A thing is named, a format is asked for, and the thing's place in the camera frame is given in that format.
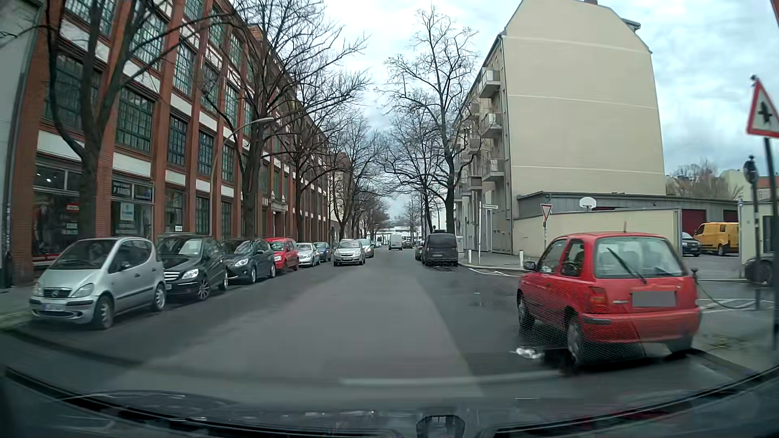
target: red minivan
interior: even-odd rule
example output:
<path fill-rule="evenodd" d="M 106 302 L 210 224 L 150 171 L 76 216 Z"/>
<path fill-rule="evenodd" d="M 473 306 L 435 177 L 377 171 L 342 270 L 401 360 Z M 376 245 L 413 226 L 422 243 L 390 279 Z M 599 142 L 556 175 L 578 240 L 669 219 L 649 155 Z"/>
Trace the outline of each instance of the red minivan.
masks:
<path fill-rule="evenodd" d="M 575 363 L 596 362 L 607 344 L 661 342 L 687 351 L 698 331 L 695 280 L 660 235 L 562 236 L 524 267 L 530 272 L 516 291 L 520 329 L 539 320 L 564 330 Z"/>
<path fill-rule="evenodd" d="M 273 260 L 276 263 L 276 271 L 298 270 L 300 266 L 298 244 L 293 239 L 288 237 L 271 237 L 266 240 L 274 251 Z"/>

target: red brick building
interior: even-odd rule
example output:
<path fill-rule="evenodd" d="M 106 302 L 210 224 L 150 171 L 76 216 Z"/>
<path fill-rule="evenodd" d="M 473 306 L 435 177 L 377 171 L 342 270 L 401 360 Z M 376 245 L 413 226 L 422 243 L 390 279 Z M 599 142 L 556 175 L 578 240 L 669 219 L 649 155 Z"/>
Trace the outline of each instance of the red brick building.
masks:
<path fill-rule="evenodd" d="M 123 17 L 129 7 L 128 2 L 106 3 L 97 47 L 103 62 L 96 67 L 100 72 L 96 88 L 105 86 L 115 66 L 115 49 L 121 43 Z M 90 0 L 61 0 L 60 6 L 65 6 L 62 35 L 68 41 L 63 41 L 67 53 L 58 60 L 58 81 L 79 77 L 89 4 Z M 229 11 L 231 7 L 221 0 L 168 0 L 158 11 L 157 21 L 152 21 L 159 30 L 173 29 L 186 17 L 213 10 Z M 193 77 L 218 75 L 213 97 L 222 112 L 234 117 L 235 126 L 246 123 L 249 115 L 236 83 L 246 75 L 246 42 L 239 34 L 232 33 L 229 26 L 203 30 L 120 93 L 100 154 L 98 237 L 156 238 L 166 231 L 192 231 L 216 238 L 241 235 L 241 171 L 234 136 L 217 112 L 204 104 L 199 87 L 192 81 Z M 149 47 L 150 53 L 136 56 L 156 56 L 153 51 L 158 55 L 178 38 L 179 32 L 173 31 L 158 46 Z M 10 237 L 16 284 L 31 281 L 34 268 L 50 263 L 78 234 L 80 162 L 50 120 L 47 56 L 46 37 L 41 32 L 26 78 L 13 152 Z M 128 62 L 125 73 L 136 71 L 142 61 Z M 72 96 L 58 100 L 63 122 L 78 139 L 77 104 Z M 241 150 L 248 145 L 244 135 L 245 130 L 240 129 L 236 143 L 243 146 Z M 279 145 L 267 147 L 278 150 Z M 257 218 L 261 235 L 297 235 L 292 199 L 296 174 L 284 158 L 263 159 L 262 209 Z M 307 239 L 328 239 L 327 186 L 323 179 L 305 190 L 301 205 Z"/>

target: blurred license plate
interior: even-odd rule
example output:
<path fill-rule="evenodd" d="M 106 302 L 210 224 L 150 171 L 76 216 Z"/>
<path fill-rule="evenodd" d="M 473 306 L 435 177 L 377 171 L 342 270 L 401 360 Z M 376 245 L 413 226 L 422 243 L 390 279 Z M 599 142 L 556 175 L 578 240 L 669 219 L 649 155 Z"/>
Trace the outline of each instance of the blurred license plate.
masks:
<path fill-rule="evenodd" d="M 41 310 L 65 310 L 64 304 L 41 304 Z"/>
<path fill-rule="evenodd" d="M 634 291 L 633 307 L 674 307 L 675 291 Z"/>

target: road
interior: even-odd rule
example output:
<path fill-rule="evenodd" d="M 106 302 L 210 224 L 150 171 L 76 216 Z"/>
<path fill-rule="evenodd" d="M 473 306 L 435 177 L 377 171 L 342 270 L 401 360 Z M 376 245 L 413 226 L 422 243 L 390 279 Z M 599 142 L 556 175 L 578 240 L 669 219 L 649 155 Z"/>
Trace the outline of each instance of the road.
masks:
<path fill-rule="evenodd" d="M 648 345 L 642 359 L 567 376 L 554 349 L 529 359 L 526 348 L 554 348 L 555 336 L 543 326 L 539 336 L 518 335 L 516 283 L 463 267 L 424 267 L 412 251 L 382 248 L 362 267 L 323 263 L 230 286 L 206 302 L 119 317 L 106 331 L 23 323 L 0 333 L 0 351 L 6 364 L 77 391 L 178 390 L 307 407 L 475 398 L 624 405 L 742 372 L 705 355 L 669 358 L 664 346 Z M 752 293 L 740 284 L 707 289 L 715 298 Z M 721 326 L 713 318 L 739 312 L 706 318 Z"/>

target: white van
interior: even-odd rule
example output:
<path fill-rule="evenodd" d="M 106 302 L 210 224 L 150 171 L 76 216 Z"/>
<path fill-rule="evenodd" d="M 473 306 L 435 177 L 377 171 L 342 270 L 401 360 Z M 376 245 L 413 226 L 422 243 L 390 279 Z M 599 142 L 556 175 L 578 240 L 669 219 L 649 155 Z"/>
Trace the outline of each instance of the white van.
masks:
<path fill-rule="evenodd" d="M 400 235 L 389 236 L 389 249 L 403 250 L 403 239 L 400 237 Z"/>

